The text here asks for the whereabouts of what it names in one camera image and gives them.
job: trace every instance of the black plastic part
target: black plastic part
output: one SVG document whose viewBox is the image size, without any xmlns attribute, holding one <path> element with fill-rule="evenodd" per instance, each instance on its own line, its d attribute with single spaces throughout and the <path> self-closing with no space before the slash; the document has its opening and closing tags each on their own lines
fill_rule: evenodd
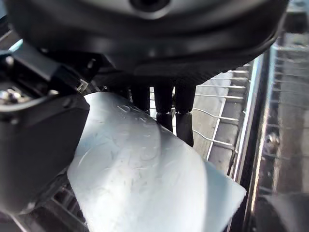
<svg viewBox="0 0 309 232">
<path fill-rule="evenodd" d="M 108 91 L 111 93 L 118 94 L 121 97 L 130 99 L 130 94 L 127 87 L 109 87 Z"/>
<path fill-rule="evenodd" d="M 0 106 L 0 211 L 26 213 L 73 159 L 89 105 L 79 93 Z"/>
<path fill-rule="evenodd" d="M 173 132 L 171 115 L 173 86 L 155 86 L 154 92 L 155 109 L 157 111 L 156 120 L 166 129 Z"/>
<path fill-rule="evenodd" d="M 173 86 L 155 86 L 154 99 L 156 111 L 162 114 L 172 110 Z"/>
<path fill-rule="evenodd" d="M 130 0 L 130 3 L 136 10 L 155 12 L 166 7 L 170 0 Z"/>
<path fill-rule="evenodd" d="M 150 109 L 150 90 L 149 86 L 131 87 L 131 96 L 134 105 L 149 114 Z"/>
<path fill-rule="evenodd" d="M 156 121 L 166 129 L 168 129 L 170 132 L 173 132 L 173 117 L 171 113 L 157 113 Z"/>
<path fill-rule="evenodd" d="M 196 86 L 176 86 L 176 112 L 191 112 L 194 103 Z"/>
<path fill-rule="evenodd" d="M 177 137 L 193 147 L 192 114 L 176 113 Z"/>
<path fill-rule="evenodd" d="M 198 85 L 254 59 L 275 41 L 287 3 L 174 1 L 149 20 L 116 1 L 5 1 L 15 30 L 33 46 L 104 54 L 136 77 L 130 82 L 149 85 Z"/>
</svg>

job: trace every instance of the wire grid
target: wire grid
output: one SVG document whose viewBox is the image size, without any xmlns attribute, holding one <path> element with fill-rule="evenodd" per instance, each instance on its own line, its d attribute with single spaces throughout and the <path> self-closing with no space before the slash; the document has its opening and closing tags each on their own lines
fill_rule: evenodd
<svg viewBox="0 0 309 232">
<path fill-rule="evenodd" d="M 192 110 L 193 115 L 193 133 L 195 137 L 195 149 L 204 160 L 208 160 L 211 150 L 214 145 L 221 146 L 225 149 L 235 151 L 235 143 L 217 140 L 218 127 L 221 123 L 233 123 L 242 127 L 241 117 L 226 117 L 223 116 L 223 111 L 226 102 L 240 103 L 243 106 L 246 103 L 246 91 L 250 86 L 250 69 L 251 64 L 246 64 L 234 71 L 222 73 L 211 80 L 197 86 L 195 94 L 195 103 Z M 155 119 L 155 94 L 154 89 L 150 88 L 151 108 L 150 115 Z M 173 114 L 173 133 L 176 132 L 175 109 L 172 109 Z"/>
</svg>

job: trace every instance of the stainless steel surface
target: stainless steel surface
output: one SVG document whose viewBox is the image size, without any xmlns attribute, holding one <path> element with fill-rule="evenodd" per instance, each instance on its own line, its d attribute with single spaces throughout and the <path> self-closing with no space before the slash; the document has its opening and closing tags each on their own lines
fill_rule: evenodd
<svg viewBox="0 0 309 232">
<path fill-rule="evenodd" d="M 267 100 L 247 205 L 248 227 L 263 231 L 273 196 L 309 193 L 309 41 L 307 34 L 283 33 L 270 50 Z M 298 227 L 295 231 L 307 231 Z"/>
<path fill-rule="evenodd" d="M 86 96 L 68 177 L 89 230 L 221 232 L 245 190 L 124 98 Z"/>
<path fill-rule="evenodd" d="M 240 132 L 240 141 L 238 152 L 234 160 L 234 170 L 232 174 L 233 180 L 240 183 L 243 165 L 245 162 L 245 154 L 247 152 L 248 140 L 251 132 L 251 125 L 253 122 L 253 114 L 256 105 L 256 98 L 260 84 L 260 78 L 263 67 L 263 55 L 255 59 L 253 63 L 253 70 L 251 75 L 251 84 L 249 87 L 248 98 L 245 107 L 245 118 Z"/>
</svg>

